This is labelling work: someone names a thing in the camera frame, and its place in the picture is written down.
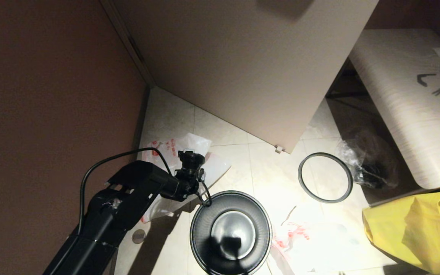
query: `floor drain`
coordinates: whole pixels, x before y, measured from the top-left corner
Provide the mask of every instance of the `floor drain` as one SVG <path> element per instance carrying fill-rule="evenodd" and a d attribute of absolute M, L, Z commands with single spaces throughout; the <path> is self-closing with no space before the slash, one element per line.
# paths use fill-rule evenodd
<path fill-rule="evenodd" d="M 133 233 L 131 240 L 135 244 L 141 244 L 145 240 L 145 231 L 139 229 Z"/>

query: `yellow plastic bag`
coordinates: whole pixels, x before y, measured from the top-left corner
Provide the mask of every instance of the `yellow plastic bag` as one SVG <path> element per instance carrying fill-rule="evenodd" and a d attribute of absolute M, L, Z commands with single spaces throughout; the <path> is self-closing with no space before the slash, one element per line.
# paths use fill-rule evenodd
<path fill-rule="evenodd" d="M 440 275 L 440 193 L 363 209 L 364 230 L 379 249 Z"/>

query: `white door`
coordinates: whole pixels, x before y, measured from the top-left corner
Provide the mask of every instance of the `white door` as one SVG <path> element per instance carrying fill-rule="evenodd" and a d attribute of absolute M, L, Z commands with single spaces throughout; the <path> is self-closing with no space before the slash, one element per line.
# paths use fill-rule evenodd
<path fill-rule="evenodd" d="M 291 152 L 377 0 L 115 0 L 159 87 Z"/>

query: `black rubber ring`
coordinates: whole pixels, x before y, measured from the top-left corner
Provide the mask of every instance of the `black rubber ring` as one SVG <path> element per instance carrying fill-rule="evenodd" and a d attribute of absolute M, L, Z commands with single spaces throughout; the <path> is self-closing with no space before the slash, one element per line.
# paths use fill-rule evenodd
<path fill-rule="evenodd" d="M 305 164 L 305 162 L 312 158 L 312 157 L 326 157 L 329 158 L 331 160 L 334 160 L 335 162 L 337 162 L 342 169 L 344 169 L 344 171 L 346 172 L 347 175 L 347 180 L 348 180 L 348 186 L 347 186 L 347 191 L 344 195 L 342 195 L 342 197 L 336 199 L 336 200 L 326 200 L 320 197 L 317 197 L 315 194 L 313 194 L 305 185 L 304 181 L 303 181 L 303 177 L 302 177 L 302 169 L 303 169 L 303 165 Z M 349 197 L 349 195 L 351 194 L 351 191 L 353 191 L 353 176 L 351 174 L 351 171 L 349 170 L 349 168 L 347 167 L 347 165 L 342 161 L 339 160 L 335 155 L 330 155 L 327 153 L 313 153 L 309 156 L 307 156 L 306 158 L 304 158 L 304 160 L 302 160 L 302 162 L 300 163 L 300 166 L 298 167 L 298 180 L 300 181 L 300 185 L 302 186 L 303 190 L 305 190 L 305 192 L 307 192 L 307 194 L 309 196 L 311 196 L 312 198 L 318 200 L 319 202 L 325 202 L 326 204 L 335 204 L 337 202 L 342 202 L 343 200 L 347 199 L 347 197 Z"/>

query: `tiled floor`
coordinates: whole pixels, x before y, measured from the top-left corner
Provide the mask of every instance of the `tiled floor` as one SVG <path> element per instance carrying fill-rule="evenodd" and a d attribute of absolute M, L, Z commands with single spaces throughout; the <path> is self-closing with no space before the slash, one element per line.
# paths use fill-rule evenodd
<path fill-rule="evenodd" d="M 157 138 L 174 138 L 191 132 L 212 140 L 210 152 L 232 162 L 232 167 L 213 187 L 212 193 L 240 190 L 253 195 L 267 210 L 276 227 L 286 219 L 293 207 L 291 219 L 299 222 L 330 223 L 341 228 L 341 235 L 327 235 L 315 247 L 313 254 L 323 265 L 308 274 L 382 275 L 384 266 L 395 261 L 374 248 L 363 232 L 361 210 L 368 203 L 361 187 L 355 185 L 344 202 L 321 204 L 300 187 L 297 170 L 300 161 L 314 152 L 333 153 L 340 140 L 327 102 L 324 100 L 292 154 L 277 154 L 274 147 L 245 131 L 201 110 L 169 92 L 153 89 L 150 94 L 141 145 Z M 329 160 L 310 160 L 303 176 L 316 194 L 335 198 L 345 191 L 347 182 L 342 169 Z M 196 263 L 189 246 L 189 228 L 197 205 L 191 203 L 172 217 L 150 223 L 138 223 L 122 242 L 116 263 L 116 275 L 136 274 L 205 274 Z M 145 242 L 133 244 L 131 234 L 142 228 Z M 279 274 L 276 266 L 267 263 L 258 275 Z"/>

